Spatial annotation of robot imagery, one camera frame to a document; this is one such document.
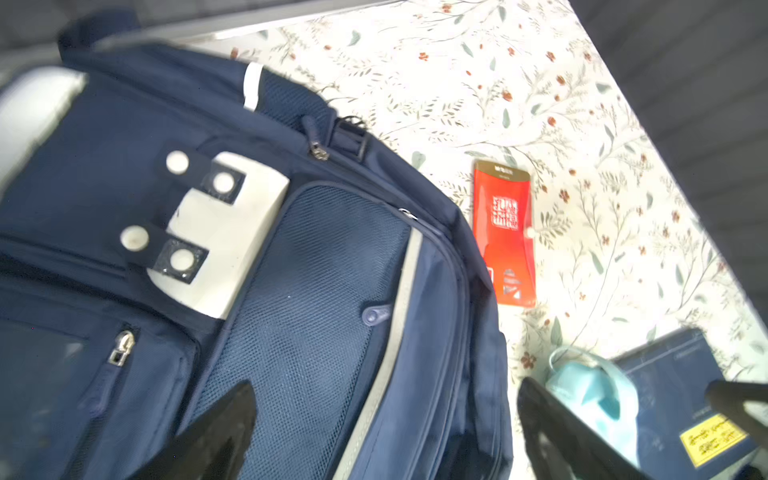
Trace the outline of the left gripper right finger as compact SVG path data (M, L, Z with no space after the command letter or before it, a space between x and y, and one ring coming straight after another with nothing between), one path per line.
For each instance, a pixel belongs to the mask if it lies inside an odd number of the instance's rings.
M538 479L644 479L597 433L528 377L517 395L525 450Z

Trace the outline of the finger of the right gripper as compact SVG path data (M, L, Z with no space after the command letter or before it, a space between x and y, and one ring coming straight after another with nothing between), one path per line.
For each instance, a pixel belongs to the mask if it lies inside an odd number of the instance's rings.
M767 449L767 425L749 413L749 402L767 404L767 384L715 380L705 390L712 408L747 433L762 449Z

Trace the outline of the navy blue student backpack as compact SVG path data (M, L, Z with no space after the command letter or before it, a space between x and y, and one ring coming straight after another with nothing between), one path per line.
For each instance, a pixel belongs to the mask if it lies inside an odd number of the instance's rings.
M505 479L506 341L457 206L257 63L116 9L1 86L1 475L129 479L241 381L236 479Z

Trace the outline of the navy notebook yellow label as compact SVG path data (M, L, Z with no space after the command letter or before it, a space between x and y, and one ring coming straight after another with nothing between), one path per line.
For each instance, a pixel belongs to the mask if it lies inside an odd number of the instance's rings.
M647 477L713 479L757 450L705 397L724 376L701 330L677 330L614 363L638 391L638 458Z

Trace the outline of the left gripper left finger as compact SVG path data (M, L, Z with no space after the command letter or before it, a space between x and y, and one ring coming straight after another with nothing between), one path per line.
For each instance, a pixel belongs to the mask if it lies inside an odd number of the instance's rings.
M134 479L236 479L257 419L252 384L241 381L174 438Z

